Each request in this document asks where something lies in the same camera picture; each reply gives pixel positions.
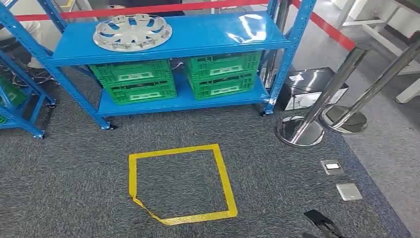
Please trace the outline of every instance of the shelf tier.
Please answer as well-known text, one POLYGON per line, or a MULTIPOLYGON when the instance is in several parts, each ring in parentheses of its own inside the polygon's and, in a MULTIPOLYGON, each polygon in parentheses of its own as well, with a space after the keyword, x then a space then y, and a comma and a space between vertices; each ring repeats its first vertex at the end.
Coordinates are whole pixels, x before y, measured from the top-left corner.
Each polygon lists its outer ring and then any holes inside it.
POLYGON ((172 99, 116 105, 112 102, 112 98, 109 94, 103 90, 97 114, 102 117, 124 116, 142 113, 159 113, 199 108, 266 103, 269 101, 269 94, 258 76, 256 76, 254 88, 250 92, 232 94, 201 101, 196 101, 194 99, 191 86, 184 75, 176 74, 174 75, 174 79, 178 97, 172 99))
POLYGON ((113 52, 97 46, 92 37, 97 22, 71 23, 49 60, 56 66, 155 60, 289 47, 265 11, 173 16, 165 18, 171 38, 138 52, 113 52))

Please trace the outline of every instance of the gray carpet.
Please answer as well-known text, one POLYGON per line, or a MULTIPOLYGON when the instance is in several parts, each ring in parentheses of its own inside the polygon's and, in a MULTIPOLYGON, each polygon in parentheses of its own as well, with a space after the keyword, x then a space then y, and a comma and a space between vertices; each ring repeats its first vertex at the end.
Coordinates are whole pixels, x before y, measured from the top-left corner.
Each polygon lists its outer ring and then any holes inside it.
MULTIPOLYGON (((339 135, 327 133, 312 148, 286 146, 274 135, 285 115, 261 118, 258 105, 117 117, 111 121, 120 128, 103 131, 61 88, 54 94, 57 108, 40 118, 48 123, 44 140, 0 131, 2 238, 298 238, 303 232, 321 238, 303 215, 311 209, 347 237, 410 237, 339 135), (220 145, 238 217, 165 226, 131 201, 129 154, 213 143, 220 145), (324 159, 340 160, 346 173, 327 176, 324 159), (342 182, 355 182, 363 200, 343 201, 335 188, 342 182)), ((226 209, 208 152, 139 160, 138 197, 161 218, 226 209)))

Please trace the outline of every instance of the green plastic crate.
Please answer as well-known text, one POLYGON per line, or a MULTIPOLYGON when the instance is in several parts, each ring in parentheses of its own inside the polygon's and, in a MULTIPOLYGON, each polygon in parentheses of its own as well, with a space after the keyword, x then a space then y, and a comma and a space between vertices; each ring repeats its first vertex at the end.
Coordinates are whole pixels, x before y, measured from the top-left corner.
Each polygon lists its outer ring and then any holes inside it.
POLYGON ((133 85, 172 77, 167 59, 92 64, 89 67, 104 87, 133 85))
POLYGON ((260 57, 260 51, 191 57, 185 60, 185 69, 191 81, 202 82, 238 75, 241 72, 256 72, 260 57))
POLYGON ((177 96, 173 80, 107 87, 105 90, 111 95, 114 103, 118 105, 162 100, 177 96))
POLYGON ((255 72, 222 77, 203 82, 189 80, 196 100, 204 100, 230 94, 251 91, 255 82, 255 72))
MULTIPOLYGON (((26 95, 20 91, 19 88, 15 87, 11 82, 5 79, 3 76, 0 75, 0 87, 5 91, 6 95, 9 97, 10 102, 14 106, 19 106, 22 104, 25 99, 26 95)), ((4 105, 3 99, 0 97, 0 104, 4 105)), ((4 124, 7 122, 7 118, 0 115, 0 124, 4 124)))

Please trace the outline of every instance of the sticker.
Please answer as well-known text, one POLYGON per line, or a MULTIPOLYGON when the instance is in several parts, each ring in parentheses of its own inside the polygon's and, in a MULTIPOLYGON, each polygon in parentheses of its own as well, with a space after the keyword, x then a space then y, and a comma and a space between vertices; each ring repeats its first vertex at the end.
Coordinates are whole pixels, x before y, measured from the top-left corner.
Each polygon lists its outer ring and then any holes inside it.
POLYGON ((173 226, 183 223, 203 222, 218 219, 225 219, 236 217, 238 215, 238 209, 236 208, 235 199, 233 197, 232 188, 230 187, 229 177, 227 176, 226 166, 224 165, 222 153, 218 144, 202 145, 193 147, 184 147, 170 150, 159 150, 146 153, 131 154, 128 156, 128 193, 133 198, 133 201, 145 209, 151 217, 162 222, 165 225, 173 226), (147 157, 173 155, 180 153, 188 153, 199 150, 212 150, 214 160, 216 161, 217 168, 219 170, 220 181, 222 182, 223 192, 225 195, 227 211, 211 212, 205 214, 198 214, 184 217, 174 217, 161 219, 151 210, 149 210, 139 199, 137 199, 137 159, 144 159, 147 157))
POLYGON ((290 80, 292 80, 293 82, 297 82, 297 81, 302 81, 302 80, 304 80, 304 78, 303 78, 300 74, 295 75, 295 76, 289 76, 289 78, 290 78, 290 80))

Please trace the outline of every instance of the crate label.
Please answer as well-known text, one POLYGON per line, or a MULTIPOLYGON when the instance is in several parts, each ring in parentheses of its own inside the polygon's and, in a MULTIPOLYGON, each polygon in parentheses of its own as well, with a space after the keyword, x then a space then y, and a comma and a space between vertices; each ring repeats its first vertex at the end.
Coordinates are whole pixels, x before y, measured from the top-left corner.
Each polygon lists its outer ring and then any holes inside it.
POLYGON ((210 92, 210 95, 217 95, 217 94, 222 94, 222 93, 235 92, 235 91, 238 91, 238 90, 239 90, 239 86, 216 89, 216 90, 212 90, 210 92))
POLYGON ((222 73, 231 73, 231 72, 236 72, 236 71, 241 71, 241 70, 242 70, 242 65, 237 65, 237 66, 232 66, 232 67, 227 67, 227 68, 212 69, 210 70, 210 76, 218 75, 222 73))
POLYGON ((146 99, 146 98, 157 98, 157 97, 161 97, 160 92, 130 95, 130 101, 139 100, 139 99, 146 99))
POLYGON ((133 74, 128 74, 128 75, 118 76, 118 81, 127 81, 127 80, 152 78, 152 77, 153 77, 152 72, 133 73, 133 74))
POLYGON ((17 94, 10 92, 7 96, 9 97, 9 101, 13 102, 17 97, 17 94))

